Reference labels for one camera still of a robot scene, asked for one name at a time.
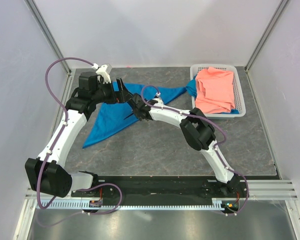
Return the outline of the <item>blue satin napkin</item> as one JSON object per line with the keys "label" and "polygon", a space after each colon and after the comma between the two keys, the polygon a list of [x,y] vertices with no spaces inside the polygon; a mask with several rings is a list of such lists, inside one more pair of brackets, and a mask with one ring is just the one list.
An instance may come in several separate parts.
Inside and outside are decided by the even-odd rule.
{"label": "blue satin napkin", "polygon": [[[125,86],[132,94],[141,95],[142,88],[145,85],[125,83]],[[164,104],[170,103],[187,91],[186,87],[169,88],[159,86],[157,88],[161,93],[160,97]],[[155,88],[147,87],[143,92],[143,97],[145,100],[153,99],[156,92]],[[129,116],[130,114],[132,114],[132,108],[128,103],[101,104],[94,125],[82,148],[85,149],[102,142],[138,122],[138,119],[133,114]]]}

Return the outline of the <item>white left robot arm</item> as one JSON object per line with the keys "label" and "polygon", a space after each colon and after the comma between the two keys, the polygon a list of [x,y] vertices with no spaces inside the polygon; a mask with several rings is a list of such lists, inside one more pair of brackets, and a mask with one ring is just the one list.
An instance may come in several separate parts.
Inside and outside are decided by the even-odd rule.
{"label": "white left robot arm", "polygon": [[80,130],[86,125],[97,104],[126,103],[132,94],[123,80],[106,82],[101,75],[86,71],[80,74],[79,86],[65,104],[65,113],[52,138],[37,158],[29,158],[25,171],[30,187],[38,194],[64,198],[69,192],[81,190],[96,196],[100,185],[95,174],[88,171],[68,173],[64,167],[69,151]]}

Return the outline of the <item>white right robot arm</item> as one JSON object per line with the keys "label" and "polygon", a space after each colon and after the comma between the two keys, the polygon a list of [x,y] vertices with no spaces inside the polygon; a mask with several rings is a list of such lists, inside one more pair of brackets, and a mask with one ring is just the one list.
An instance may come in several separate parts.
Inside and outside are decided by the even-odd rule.
{"label": "white right robot arm", "polygon": [[200,152],[212,168],[219,191],[225,197],[237,191],[238,174],[228,164],[216,140],[216,125],[198,108],[182,110],[164,105],[160,98],[146,101],[140,94],[130,95],[127,103],[138,120],[160,121],[178,127],[187,144]]}

